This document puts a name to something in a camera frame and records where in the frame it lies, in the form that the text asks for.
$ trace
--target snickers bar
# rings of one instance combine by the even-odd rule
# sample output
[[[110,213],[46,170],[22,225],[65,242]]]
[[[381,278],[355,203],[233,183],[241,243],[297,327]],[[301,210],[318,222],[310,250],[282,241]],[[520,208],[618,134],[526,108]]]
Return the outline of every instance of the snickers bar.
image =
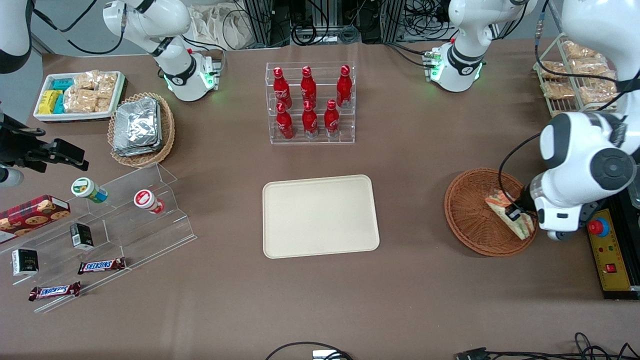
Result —
[[[107,270],[120,270],[127,267],[124,258],[117,258],[112,260],[94,261],[92,263],[80,263],[80,269],[78,275],[85,272],[98,272]]]
[[[53,286],[51,288],[39,288],[36,286],[29,294],[29,301],[42,300],[50,297],[58,297],[64,295],[80,295],[80,282],[71,285]]]

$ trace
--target emergency stop button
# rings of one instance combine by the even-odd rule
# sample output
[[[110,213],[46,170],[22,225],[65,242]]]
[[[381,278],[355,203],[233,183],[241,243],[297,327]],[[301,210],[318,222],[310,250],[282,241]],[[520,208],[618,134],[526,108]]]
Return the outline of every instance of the emergency stop button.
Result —
[[[591,234],[603,238],[609,234],[609,223],[603,218],[596,218],[589,222],[587,229]]]

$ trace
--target yellow control panel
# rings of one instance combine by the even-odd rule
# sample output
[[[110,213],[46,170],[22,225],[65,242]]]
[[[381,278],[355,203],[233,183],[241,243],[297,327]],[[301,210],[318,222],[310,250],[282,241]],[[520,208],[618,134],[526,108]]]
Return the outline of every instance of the yellow control panel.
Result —
[[[588,224],[591,250],[604,291],[629,291],[630,283],[620,254],[609,209],[598,211]]]

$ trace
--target small black box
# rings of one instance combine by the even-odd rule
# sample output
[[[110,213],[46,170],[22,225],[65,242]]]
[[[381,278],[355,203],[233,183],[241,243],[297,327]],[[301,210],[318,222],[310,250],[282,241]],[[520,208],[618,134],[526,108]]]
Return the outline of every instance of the small black box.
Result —
[[[38,273],[38,252],[33,249],[15,249],[11,253],[13,276]]]
[[[87,225],[75,223],[71,225],[70,230],[74,248],[84,251],[93,249],[91,229]]]

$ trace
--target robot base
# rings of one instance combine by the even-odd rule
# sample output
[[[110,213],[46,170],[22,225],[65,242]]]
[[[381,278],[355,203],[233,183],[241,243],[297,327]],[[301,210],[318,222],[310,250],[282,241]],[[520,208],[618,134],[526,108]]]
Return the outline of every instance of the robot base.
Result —
[[[221,63],[213,62],[211,57],[198,53],[191,54],[196,60],[196,71],[184,85],[174,85],[165,77],[169,90],[182,101],[196,101],[211,90],[217,90],[220,84]]]
[[[470,72],[467,75],[460,75],[458,70],[451,65],[448,58],[449,48],[452,46],[450,42],[440,47],[434,47],[432,51],[422,55],[422,63],[429,67],[424,69],[427,81],[433,81],[440,85],[444,90],[450,92],[462,92],[471,87],[480,77],[480,69],[482,64],[475,70],[469,67]]]

